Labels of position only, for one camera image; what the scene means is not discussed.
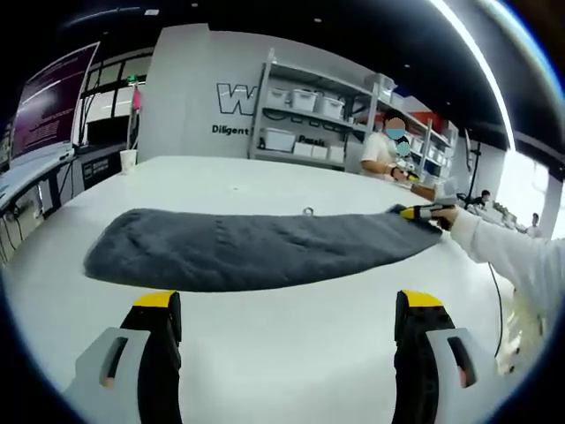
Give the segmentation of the person's right hand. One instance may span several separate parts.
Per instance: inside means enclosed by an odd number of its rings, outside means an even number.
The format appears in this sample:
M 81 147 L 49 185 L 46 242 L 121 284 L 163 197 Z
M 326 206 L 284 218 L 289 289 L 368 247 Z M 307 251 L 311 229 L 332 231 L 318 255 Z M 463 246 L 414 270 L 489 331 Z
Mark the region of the person's right hand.
M 449 206 L 449 207 L 437 209 L 434 210 L 434 212 L 432 213 L 433 220 L 435 220 L 444 231 L 451 230 L 458 215 L 459 215 L 458 206 Z

